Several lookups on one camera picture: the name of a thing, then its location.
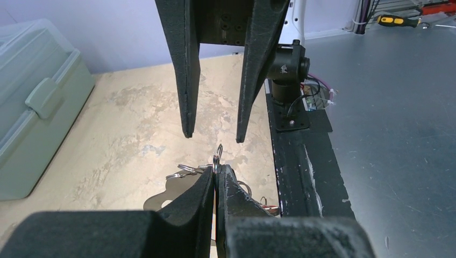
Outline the silver foot-shaped keyring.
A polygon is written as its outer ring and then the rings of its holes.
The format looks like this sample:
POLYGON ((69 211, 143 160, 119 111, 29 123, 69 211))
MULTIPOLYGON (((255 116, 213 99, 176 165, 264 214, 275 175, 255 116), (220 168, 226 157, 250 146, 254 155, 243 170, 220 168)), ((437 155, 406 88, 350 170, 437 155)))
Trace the silver foot-shaped keyring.
POLYGON ((143 209, 157 211, 171 203, 178 196, 192 187, 207 167, 220 165, 222 152, 223 146, 220 144, 213 157, 213 162, 210 164, 204 164, 198 167, 179 164, 177 166, 179 171, 166 176, 165 190, 146 199, 143 204, 143 209))

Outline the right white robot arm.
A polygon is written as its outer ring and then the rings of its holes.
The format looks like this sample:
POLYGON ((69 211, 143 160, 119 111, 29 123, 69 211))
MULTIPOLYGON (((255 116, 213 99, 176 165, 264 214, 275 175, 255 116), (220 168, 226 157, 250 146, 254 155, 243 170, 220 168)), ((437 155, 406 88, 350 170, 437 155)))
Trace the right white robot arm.
POLYGON ((289 1, 156 1, 175 71, 183 134, 195 130, 201 75, 200 45, 244 48, 236 141, 245 140, 253 103, 264 83, 274 99, 293 106, 310 61, 299 39, 279 42, 289 1))

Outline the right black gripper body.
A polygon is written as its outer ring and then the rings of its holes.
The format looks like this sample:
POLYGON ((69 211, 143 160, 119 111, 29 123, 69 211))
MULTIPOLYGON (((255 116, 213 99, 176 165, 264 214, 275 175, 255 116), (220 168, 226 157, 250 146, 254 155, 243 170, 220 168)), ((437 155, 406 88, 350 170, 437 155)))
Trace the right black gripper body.
POLYGON ((253 0, 194 1, 197 40, 203 44, 243 46, 253 0))

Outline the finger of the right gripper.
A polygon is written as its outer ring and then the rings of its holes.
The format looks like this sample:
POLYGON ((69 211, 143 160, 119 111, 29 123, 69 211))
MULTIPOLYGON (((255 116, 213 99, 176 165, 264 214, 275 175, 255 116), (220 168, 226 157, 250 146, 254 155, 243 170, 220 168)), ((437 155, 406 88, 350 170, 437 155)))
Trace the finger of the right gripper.
POLYGON ((236 142, 245 141, 254 101, 274 61, 289 1, 254 1, 246 30, 236 142))
POLYGON ((183 134, 191 138, 201 74, 194 2, 163 0, 155 3, 174 66, 183 134))

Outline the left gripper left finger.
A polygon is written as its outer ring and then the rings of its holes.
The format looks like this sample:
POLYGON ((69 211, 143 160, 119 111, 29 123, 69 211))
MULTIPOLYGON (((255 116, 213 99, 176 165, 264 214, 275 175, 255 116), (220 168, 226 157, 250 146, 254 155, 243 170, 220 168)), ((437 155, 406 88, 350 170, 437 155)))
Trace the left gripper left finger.
POLYGON ((159 211, 47 211, 21 222, 1 257, 209 257, 215 176, 159 211))

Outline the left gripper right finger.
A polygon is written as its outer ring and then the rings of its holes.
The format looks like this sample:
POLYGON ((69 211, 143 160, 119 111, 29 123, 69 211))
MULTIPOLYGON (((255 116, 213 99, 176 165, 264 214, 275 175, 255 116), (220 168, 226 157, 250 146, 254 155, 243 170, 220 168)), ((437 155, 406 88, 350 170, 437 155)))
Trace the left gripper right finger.
POLYGON ((229 165, 216 179, 218 257, 375 257, 364 229, 343 217, 273 217, 238 184, 229 165))

